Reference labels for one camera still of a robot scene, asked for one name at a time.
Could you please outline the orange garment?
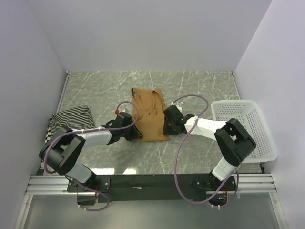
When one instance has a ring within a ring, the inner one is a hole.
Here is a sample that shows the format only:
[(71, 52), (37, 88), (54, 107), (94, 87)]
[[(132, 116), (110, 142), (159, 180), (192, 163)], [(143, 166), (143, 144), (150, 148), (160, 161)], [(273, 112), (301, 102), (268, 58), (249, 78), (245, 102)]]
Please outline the orange garment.
[(153, 90), (132, 88), (132, 102), (139, 110), (135, 123), (142, 134), (138, 142), (168, 141), (169, 136), (163, 134), (164, 113), (166, 109), (160, 88)]

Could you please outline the purple striped tank top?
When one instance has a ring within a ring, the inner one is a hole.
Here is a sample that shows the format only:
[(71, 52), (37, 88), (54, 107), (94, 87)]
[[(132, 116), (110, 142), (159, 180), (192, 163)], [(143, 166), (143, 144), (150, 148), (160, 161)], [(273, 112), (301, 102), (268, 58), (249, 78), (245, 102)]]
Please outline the purple striped tank top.
[(95, 128), (95, 123), (89, 107), (78, 106), (52, 115), (50, 120), (51, 135), (54, 135), (61, 126), (81, 130)]

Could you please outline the black white striped tank top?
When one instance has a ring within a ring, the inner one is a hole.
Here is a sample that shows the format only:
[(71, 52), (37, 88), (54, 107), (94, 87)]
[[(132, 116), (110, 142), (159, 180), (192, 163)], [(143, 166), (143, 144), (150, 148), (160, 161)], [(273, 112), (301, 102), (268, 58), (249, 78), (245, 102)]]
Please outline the black white striped tank top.
[(45, 143), (47, 143), (54, 136), (56, 131), (57, 130), (56, 130), (55, 126), (52, 123), (50, 123), (48, 130), (47, 130), (46, 137), (45, 137)]

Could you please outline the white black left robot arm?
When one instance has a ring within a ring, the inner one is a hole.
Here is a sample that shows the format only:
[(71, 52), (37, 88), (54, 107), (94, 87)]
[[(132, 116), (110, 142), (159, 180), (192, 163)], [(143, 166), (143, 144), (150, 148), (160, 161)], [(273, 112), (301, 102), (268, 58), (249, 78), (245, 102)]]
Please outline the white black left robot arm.
[(127, 141), (138, 140), (142, 133), (133, 124), (132, 116), (119, 112), (114, 120), (96, 129), (72, 130), (62, 126), (40, 151), (39, 157), (46, 166), (59, 175), (66, 175), (78, 181), (78, 186), (85, 192), (97, 190), (99, 182), (96, 174), (88, 167), (77, 162), (84, 147), (110, 145), (121, 138)]

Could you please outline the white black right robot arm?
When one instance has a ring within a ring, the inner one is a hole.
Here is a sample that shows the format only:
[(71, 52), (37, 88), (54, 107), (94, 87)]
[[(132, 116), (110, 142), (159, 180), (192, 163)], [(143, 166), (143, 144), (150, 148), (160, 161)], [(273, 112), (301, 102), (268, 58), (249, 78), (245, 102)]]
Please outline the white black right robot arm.
[(174, 181), (179, 193), (182, 190), (178, 183), (178, 157), (189, 136), (202, 136), (214, 140), (218, 144), (222, 158), (208, 175), (208, 185), (216, 191), (232, 183), (236, 169), (256, 149), (254, 139), (235, 118), (228, 121), (214, 121), (193, 114), (183, 115), (175, 105), (166, 108), (163, 114), (164, 134), (184, 134), (184, 138), (178, 146), (174, 163)]

